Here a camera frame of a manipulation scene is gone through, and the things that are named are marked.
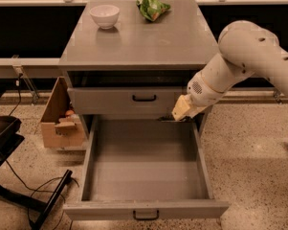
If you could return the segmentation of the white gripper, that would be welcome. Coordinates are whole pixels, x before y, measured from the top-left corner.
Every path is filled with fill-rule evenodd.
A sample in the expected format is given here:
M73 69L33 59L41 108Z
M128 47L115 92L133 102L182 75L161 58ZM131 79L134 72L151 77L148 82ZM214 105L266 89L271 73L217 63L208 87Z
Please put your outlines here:
M181 95L172 110L175 121L182 121L186 117L193 118L209 106L217 103L224 93L214 91L204 81L200 72L188 82L187 95Z

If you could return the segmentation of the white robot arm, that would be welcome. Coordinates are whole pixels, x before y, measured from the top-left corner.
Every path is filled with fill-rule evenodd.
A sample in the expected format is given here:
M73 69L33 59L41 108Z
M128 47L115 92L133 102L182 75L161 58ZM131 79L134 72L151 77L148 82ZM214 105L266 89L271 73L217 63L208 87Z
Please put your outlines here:
M288 52L277 36L250 21L229 24L218 37L219 53L188 82L173 119L194 117L216 104L235 84L258 75L288 98Z

